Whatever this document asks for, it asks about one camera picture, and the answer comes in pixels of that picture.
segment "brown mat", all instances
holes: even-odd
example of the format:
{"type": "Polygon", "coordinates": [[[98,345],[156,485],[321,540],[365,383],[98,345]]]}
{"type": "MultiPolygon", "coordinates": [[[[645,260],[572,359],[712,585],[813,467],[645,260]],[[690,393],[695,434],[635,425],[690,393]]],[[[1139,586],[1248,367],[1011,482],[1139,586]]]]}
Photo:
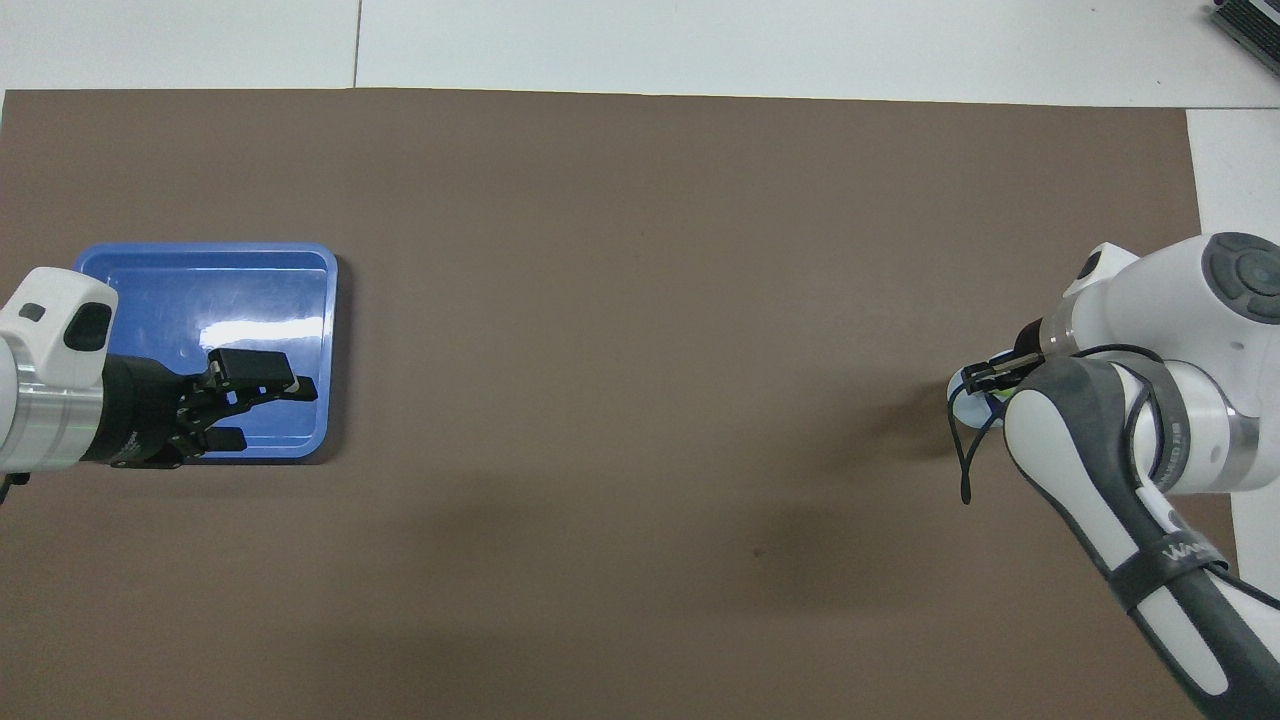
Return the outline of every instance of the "brown mat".
{"type": "Polygon", "coordinates": [[[323,464],[14,491],[0,715],[1194,717],[942,383],[1198,232],[1175,110],[12,91],[4,295],[303,240],[343,315],[323,464]]]}

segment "blue plastic tray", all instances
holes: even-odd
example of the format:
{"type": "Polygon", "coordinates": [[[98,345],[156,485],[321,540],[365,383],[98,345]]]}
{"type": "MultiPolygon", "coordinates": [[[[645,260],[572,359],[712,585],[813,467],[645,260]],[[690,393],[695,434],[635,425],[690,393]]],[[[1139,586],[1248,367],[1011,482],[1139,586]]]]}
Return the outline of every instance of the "blue plastic tray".
{"type": "Polygon", "coordinates": [[[278,350],[315,380],[315,402],[269,402],[220,423],[244,430],[243,452],[210,460],[310,455],[329,428],[338,261],[310,242],[95,245],[76,270],[120,293],[108,350],[151,357],[174,373],[202,373],[215,347],[278,350]]]}

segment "black velcro strap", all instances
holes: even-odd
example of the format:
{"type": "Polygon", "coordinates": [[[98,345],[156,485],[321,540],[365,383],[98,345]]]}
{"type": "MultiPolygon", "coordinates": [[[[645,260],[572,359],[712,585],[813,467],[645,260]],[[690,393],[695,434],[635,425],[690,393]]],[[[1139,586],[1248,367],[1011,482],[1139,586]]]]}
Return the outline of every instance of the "black velcro strap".
{"type": "Polygon", "coordinates": [[[1107,578],[1111,592],[1129,612],[1148,594],[1179,575],[1206,565],[1228,568],[1226,559],[1204,536],[1178,530],[1143,547],[1107,578]]]}

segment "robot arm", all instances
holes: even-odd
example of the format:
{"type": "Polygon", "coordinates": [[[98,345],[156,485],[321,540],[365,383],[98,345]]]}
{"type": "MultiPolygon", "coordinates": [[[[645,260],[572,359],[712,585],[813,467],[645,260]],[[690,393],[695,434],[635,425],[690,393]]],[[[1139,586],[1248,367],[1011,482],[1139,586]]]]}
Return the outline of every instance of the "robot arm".
{"type": "Polygon", "coordinates": [[[282,352],[215,348],[207,370],[108,352],[118,296],[87,275],[36,268],[0,307],[0,502],[32,471],[77,461],[164,468],[244,450],[214,423],[273,400],[316,400],[282,352]]]}
{"type": "Polygon", "coordinates": [[[1019,470],[1215,719],[1280,716],[1280,602],[1229,575],[1165,493],[1280,475],[1277,370],[1280,249],[1219,233],[1142,259],[1100,246],[1014,351],[963,372],[970,393],[1015,388],[1019,470]]]}

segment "white tile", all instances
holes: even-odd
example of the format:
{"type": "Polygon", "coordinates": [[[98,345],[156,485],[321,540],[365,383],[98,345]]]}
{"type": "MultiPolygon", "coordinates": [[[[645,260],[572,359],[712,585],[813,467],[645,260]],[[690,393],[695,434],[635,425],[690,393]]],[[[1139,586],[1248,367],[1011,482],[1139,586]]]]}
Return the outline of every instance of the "white tile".
{"type": "Polygon", "coordinates": [[[360,86],[1280,106],[1203,0],[364,0],[360,86]]]}
{"type": "Polygon", "coordinates": [[[358,0],[0,0],[5,88],[349,87],[358,0]]]}
{"type": "MultiPolygon", "coordinates": [[[[1201,227],[1280,242],[1280,110],[1189,110],[1201,227]]],[[[1280,594],[1280,483],[1231,496],[1240,575],[1280,594]]]]}

